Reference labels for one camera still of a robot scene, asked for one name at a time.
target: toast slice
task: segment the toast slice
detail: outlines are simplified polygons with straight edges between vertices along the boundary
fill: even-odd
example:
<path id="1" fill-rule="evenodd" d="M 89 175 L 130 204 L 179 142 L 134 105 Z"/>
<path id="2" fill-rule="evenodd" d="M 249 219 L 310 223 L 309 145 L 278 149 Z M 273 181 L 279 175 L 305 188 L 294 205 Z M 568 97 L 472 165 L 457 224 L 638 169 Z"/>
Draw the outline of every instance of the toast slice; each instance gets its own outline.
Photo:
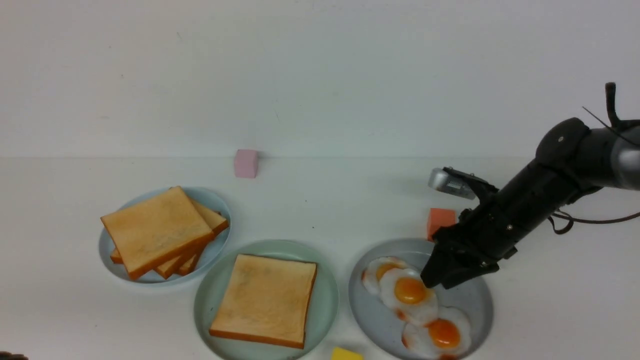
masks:
<path id="1" fill-rule="evenodd" d="M 220 213 L 207 208 L 206 206 L 202 205 L 201 203 L 193 199 L 190 199 L 190 201 L 198 211 L 198 214 L 200 214 L 200 216 L 204 219 L 207 225 L 209 225 L 209 227 L 213 230 L 215 236 L 219 235 L 226 228 L 229 227 L 229 221 L 227 221 L 226 218 L 223 218 L 222 215 L 220 215 Z M 178 269 L 182 267 L 182 265 L 189 262 L 188 266 L 185 269 L 183 269 L 182 273 L 184 273 L 185 275 L 190 273 L 191 271 L 193 271 L 193 269 L 195 269 L 196 265 L 198 264 L 198 260 L 202 255 L 202 252 L 204 251 L 204 249 L 208 244 L 209 242 L 207 242 L 205 245 L 201 247 L 198 247 L 193 251 L 186 252 L 179 257 L 173 258 L 172 260 L 165 262 L 164 264 L 156 267 L 155 269 L 156 272 L 159 273 L 160 276 L 162 276 L 163 278 L 168 279 L 169 276 L 175 274 L 178 271 Z"/>
<path id="2" fill-rule="evenodd" d="M 209 334 L 304 348 L 316 273 L 315 263 L 238 255 Z"/>
<path id="3" fill-rule="evenodd" d="M 196 210 L 200 214 L 200 216 L 207 222 L 209 227 L 213 229 L 216 233 L 216 236 L 222 233 L 229 227 L 229 222 L 226 218 L 222 217 L 220 212 L 213 211 L 201 203 L 197 202 L 189 198 L 191 203 L 195 206 Z M 190 274 L 198 264 L 198 260 L 200 260 L 200 256 L 202 252 L 206 248 L 206 245 L 200 247 L 194 254 L 179 255 L 175 258 L 163 263 L 162 265 L 156 267 L 154 270 L 163 278 L 168 279 L 171 275 L 178 272 L 178 274 L 185 276 Z M 120 255 L 118 249 L 113 249 L 111 254 L 109 255 L 111 261 L 114 264 L 122 264 L 122 256 Z"/>
<path id="4" fill-rule="evenodd" d="M 216 235 L 179 186 L 100 219 L 132 280 Z"/>

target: plate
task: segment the plate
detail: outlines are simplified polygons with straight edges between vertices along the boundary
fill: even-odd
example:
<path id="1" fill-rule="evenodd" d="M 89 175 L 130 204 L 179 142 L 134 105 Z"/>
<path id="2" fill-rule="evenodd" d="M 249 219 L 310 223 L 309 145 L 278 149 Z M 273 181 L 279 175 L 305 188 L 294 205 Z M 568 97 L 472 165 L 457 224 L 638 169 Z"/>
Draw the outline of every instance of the plate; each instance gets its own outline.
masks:
<path id="1" fill-rule="evenodd" d="M 362 285 L 362 271 L 373 259 L 396 256 L 422 270 L 427 263 L 433 244 L 425 239 L 392 240 L 375 246 L 353 268 L 349 279 L 349 306 L 362 331 L 382 350 L 402 360 L 424 359 L 407 350 L 402 344 L 405 323 L 371 295 Z M 440 306 L 454 306 L 464 311 L 471 322 L 471 347 L 462 359 L 473 353 L 485 341 L 493 322 L 493 300 L 482 278 L 476 277 L 459 286 L 445 290 L 434 288 Z"/>
<path id="2" fill-rule="evenodd" d="M 317 263 L 316 281 L 307 313 L 304 349 L 223 339 L 209 335 L 209 327 L 222 303 L 238 254 Z M 338 284 L 327 260 L 320 253 L 295 241 L 263 240 L 225 255 L 209 270 L 196 293 L 193 315 L 200 337 L 211 351 L 222 359 L 294 360 L 309 353 L 324 339 L 333 325 L 338 303 Z"/>
<path id="3" fill-rule="evenodd" d="M 137 204 L 143 200 L 147 200 L 158 195 L 159 193 L 167 191 L 168 189 L 169 188 L 162 188 L 140 195 L 139 197 L 124 204 L 120 209 L 128 208 L 133 204 Z M 107 268 L 107 270 L 109 270 L 113 275 L 129 282 L 151 286 L 162 286 L 167 284 L 179 284 L 188 281 L 189 279 L 193 279 L 194 277 L 198 277 L 199 275 L 205 273 L 211 266 L 213 266 L 216 258 L 227 243 L 229 233 L 231 232 L 231 228 L 233 225 L 229 207 L 223 199 L 221 199 L 218 195 L 216 195 L 216 193 L 211 190 L 205 188 L 185 187 L 183 187 L 182 189 L 188 197 L 196 200 L 197 202 L 201 203 L 211 210 L 219 211 L 220 214 L 222 214 L 222 216 L 229 221 L 229 227 L 222 233 L 217 235 L 216 239 L 207 245 L 204 252 L 202 253 L 202 256 L 200 256 L 200 260 L 198 261 L 195 270 L 185 276 L 180 276 L 177 274 L 171 275 L 171 277 L 169 277 L 169 279 L 167 280 L 165 280 L 163 277 L 152 270 L 145 275 L 142 275 L 138 280 L 133 281 L 127 275 L 127 271 L 125 270 L 124 265 L 114 264 L 111 261 L 109 255 L 111 254 L 113 249 L 115 249 L 115 245 L 113 245 L 113 240 L 111 239 L 109 233 L 105 230 L 105 228 L 102 228 L 102 232 L 100 233 L 100 241 L 98 242 L 98 250 L 100 252 L 100 258 L 102 259 L 102 262 L 104 263 L 104 266 Z"/>

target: egg white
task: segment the egg white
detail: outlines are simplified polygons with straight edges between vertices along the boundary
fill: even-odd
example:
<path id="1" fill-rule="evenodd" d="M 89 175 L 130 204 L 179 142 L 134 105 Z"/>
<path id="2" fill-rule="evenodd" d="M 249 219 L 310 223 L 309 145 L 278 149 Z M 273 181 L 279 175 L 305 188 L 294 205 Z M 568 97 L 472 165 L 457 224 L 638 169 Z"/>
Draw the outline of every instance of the egg white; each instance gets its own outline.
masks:
<path id="1" fill-rule="evenodd" d="M 441 307 L 438 317 L 452 322 L 460 333 L 460 344 L 455 348 L 438 348 L 431 337 L 429 329 L 412 323 L 406 324 L 402 334 L 402 342 L 409 351 L 426 359 L 438 359 L 442 355 L 459 356 L 471 347 L 471 323 L 465 313 L 455 307 Z"/>
<path id="2" fill-rule="evenodd" d="M 380 279 L 380 300 L 402 321 L 425 326 L 438 318 L 438 297 L 435 292 L 416 304 L 405 304 L 396 298 L 396 282 L 402 277 L 414 278 L 422 284 L 420 273 L 412 268 L 391 269 Z"/>
<path id="3" fill-rule="evenodd" d="M 399 268 L 409 268 L 409 264 L 405 263 L 399 258 L 396 258 L 395 256 L 385 256 L 382 258 L 373 259 L 367 265 L 367 268 L 362 272 L 362 284 L 371 295 L 378 296 L 380 294 L 380 284 L 378 283 L 376 272 L 378 271 L 378 268 L 380 266 L 387 263 L 392 263 Z"/>

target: robotic arm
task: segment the robotic arm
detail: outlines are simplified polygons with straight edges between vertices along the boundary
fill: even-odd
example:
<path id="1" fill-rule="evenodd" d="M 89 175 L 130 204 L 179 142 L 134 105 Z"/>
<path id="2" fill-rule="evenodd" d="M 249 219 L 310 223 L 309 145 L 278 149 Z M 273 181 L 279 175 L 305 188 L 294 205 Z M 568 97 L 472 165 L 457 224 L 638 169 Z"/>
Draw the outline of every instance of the robotic arm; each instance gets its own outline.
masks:
<path id="1" fill-rule="evenodd" d="M 480 205 L 460 214 L 458 224 L 440 228 L 435 248 L 421 273 L 424 284 L 452 288 L 500 269 L 515 245 L 561 206 L 603 187 L 640 190 L 640 120 L 620 120 L 616 85 L 606 84 L 611 127 L 590 129 L 572 118 L 551 129 L 536 157 L 503 189 L 452 168 L 443 169 L 465 186 Z"/>

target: table surface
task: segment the table surface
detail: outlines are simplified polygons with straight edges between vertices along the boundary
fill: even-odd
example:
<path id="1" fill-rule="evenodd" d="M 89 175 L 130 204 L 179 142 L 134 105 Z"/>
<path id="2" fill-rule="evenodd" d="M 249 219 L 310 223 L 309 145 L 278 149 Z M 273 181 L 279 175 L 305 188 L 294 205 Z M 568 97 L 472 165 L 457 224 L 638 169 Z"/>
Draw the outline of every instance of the table surface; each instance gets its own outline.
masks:
<path id="1" fill-rule="evenodd" d="M 346 286 L 373 245 L 425 235 L 431 207 L 476 202 L 431 190 L 433 167 L 453 166 L 504 185 L 527 159 L 268 158 L 236 179 L 230 158 L 0 159 L 0 350 L 31 359 L 212 359 L 192 320 L 201 278 L 143 288 L 112 276 L 97 242 L 100 216 L 156 188 L 205 186 L 224 197 L 236 229 L 225 253 L 261 239 L 309 244 L 332 261 L 338 319 L 307 359 L 333 347 L 390 359 L 359 330 Z M 568 207 L 574 216 L 622 217 L 640 193 L 604 189 Z M 471 360 L 633 359 L 640 353 L 640 222 L 548 224 L 486 276 L 495 321 Z"/>

